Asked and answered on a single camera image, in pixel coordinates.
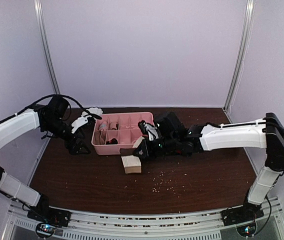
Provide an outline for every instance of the wooden block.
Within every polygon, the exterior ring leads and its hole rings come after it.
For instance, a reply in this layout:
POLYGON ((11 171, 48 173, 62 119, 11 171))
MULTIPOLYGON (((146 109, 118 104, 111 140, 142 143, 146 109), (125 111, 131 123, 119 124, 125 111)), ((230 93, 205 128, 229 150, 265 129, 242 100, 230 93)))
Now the wooden block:
MULTIPOLYGON (((140 137, 139 139, 136 140, 136 142, 133 145, 133 148, 137 148, 138 145, 142 142, 144 137, 140 137)), ((138 157, 133 156, 133 155, 123 155, 121 156, 122 158, 122 163, 124 166, 124 170, 126 174, 140 174, 142 173, 142 165, 141 161, 138 157)))

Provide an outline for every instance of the white backdrop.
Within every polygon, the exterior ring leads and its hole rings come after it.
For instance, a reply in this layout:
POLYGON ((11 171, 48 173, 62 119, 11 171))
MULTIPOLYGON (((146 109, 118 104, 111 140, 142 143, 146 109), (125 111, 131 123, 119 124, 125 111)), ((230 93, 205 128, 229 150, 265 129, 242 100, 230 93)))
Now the white backdrop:
POLYGON ((61 93, 84 106, 222 107, 246 1, 44 0, 61 93))

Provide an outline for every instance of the white wall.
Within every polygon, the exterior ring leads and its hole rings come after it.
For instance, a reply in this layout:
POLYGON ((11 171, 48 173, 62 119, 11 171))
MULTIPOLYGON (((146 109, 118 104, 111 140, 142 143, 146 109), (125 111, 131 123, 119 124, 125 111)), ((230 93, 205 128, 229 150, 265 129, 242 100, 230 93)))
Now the white wall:
POLYGON ((63 94, 85 106, 222 107, 246 1, 44 0, 63 94))
MULTIPOLYGON (((274 112, 284 125, 284 1, 257 0, 243 75, 231 107, 233 122, 263 117, 274 112)), ((260 169, 265 151, 249 149, 260 169)), ((272 191, 284 209, 284 176, 272 191)))
MULTIPOLYGON (((0 0, 0 120, 53 92, 33 0, 0 0)), ((43 145, 42 134, 23 135, 0 151, 0 164, 27 183, 43 145)), ((0 234, 10 201, 0 195, 0 234)))

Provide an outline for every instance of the wire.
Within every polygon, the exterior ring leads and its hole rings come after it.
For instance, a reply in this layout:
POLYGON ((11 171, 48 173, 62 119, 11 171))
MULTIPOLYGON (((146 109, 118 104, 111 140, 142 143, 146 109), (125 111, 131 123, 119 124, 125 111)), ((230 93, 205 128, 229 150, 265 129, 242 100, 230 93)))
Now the wire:
POLYGON ((30 212, 31 210, 26 210, 25 208, 25 204, 23 204, 23 206, 22 206, 22 209, 24 210, 24 211, 26 211, 26 212, 30 212))
POLYGON ((263 228, 265 227, 265 225, 266 225, 266 224, 268 223, 268 221, 270 220, 270 217, 271 217, 271 214, 272 214, 272 205, 271 205, 271 203, 270 203, 270 200, 268 199, 267 196, 266 196, 265 198, 266 198, 266 200, 267 200, 267 202, 268 202, 268 205, 270 206, 270 213, 268 214, 267 220, 266 220, 266 222, 264 223, 264 225, 260 228, 259 231, 257 231, 257 233, 255 233, 255 234, 253 235, 253 237, 256 236, 256 235, 258 235, 258 234, 263 230, 263 228))
POLYGON ((23 203, 23 210, 26 212, 33 212, 35 213, 37 216, 41 217, 42 219, 44 219, 45 223, 49 223, 50 221, 47 220, 45 217, 43 217, 42 215, 40 215, 38 212, 36 212, 33 208, 31 208, 30 206, 28 206, 27 204, 23 203))
POLYGON ((226 126, 223 126, 223 128, 227 128, 227 127, 239 127, 239 126, 247 126, 247 125, 261 125, 261 124, 265 124, 266 126, 274 126, 276 127, 278 130, 281 130, 284 134, 284 128, 282 126, 280 126, 279 124, 276 124, 276 123, 273 123, 273 122, 268 122, 268 121, 265 121, 265 122, 258 122, 258 123, 255 123, 255 122, 250 122, 250 123, 240 123, 240 124, 232 124, 232 125, 226 125, 226 126))
POLYGON ((68 115, 68 117, 66 119, 63 119, 63 121, 67 121, 68 119, 70 119, 71 115, 72 115, 72 106, 68 103, 68 106, 70 106, 70 114, 68 115))
POLYGON ((96 118, 96 119, 102 119, 101 116, 99 115, 96 115, 94 113, 90 113, 90 111, 88 111, 87 109, 85 109, 76 99, 74 99, 73 97, 71 96, 68 96, 68 95, 63 95, 63 94, 50 94, 50 95, 47 95, 47 96, 44 96, 38 100, 36 100, 35 102, 33 102, 32 104, 28 105, 27 107, 25 107, 22 111, 20 111, 18 114, 22 113, 23 111, 25 111, 26 109, 28 109, 29 107, 32 107, 33 105, 41 102, 42 100, 45 100, 45 99, 48 99, 48 98, 52 98, 52 97, 56 97, 56 96, 61 96, 63 98, 66 98, 66 99, 70 99, 72 100, 74 103, 76 103, 81 110, 83 110, 84 112, 88 113, 89 115, 91 115, 92 117, 96 118))

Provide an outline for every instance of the small object in tray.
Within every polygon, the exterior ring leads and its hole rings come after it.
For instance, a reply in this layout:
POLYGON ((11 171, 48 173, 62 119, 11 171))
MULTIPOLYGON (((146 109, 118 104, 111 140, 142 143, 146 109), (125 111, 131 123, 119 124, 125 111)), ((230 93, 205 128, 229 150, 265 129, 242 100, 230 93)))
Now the small object in tray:
POLYGON ((105 138, 106 138, 106 132, 105 131, 96 131, 94 133, 94 141, 96 145, 104 145, 105 144, 105 138))
POLYGON ((98 128, 98 131, 106 131, 107 130, 107 122, 103 121, 98 128))
POLYGON ((118 141, 116 138, 112 138, 111 140, 106 142, 106 145, 115 145, 118 144, 118 141))
POLYGON ((110 130, 118 130, 118 122, 111 122, 110 123, 110 130))

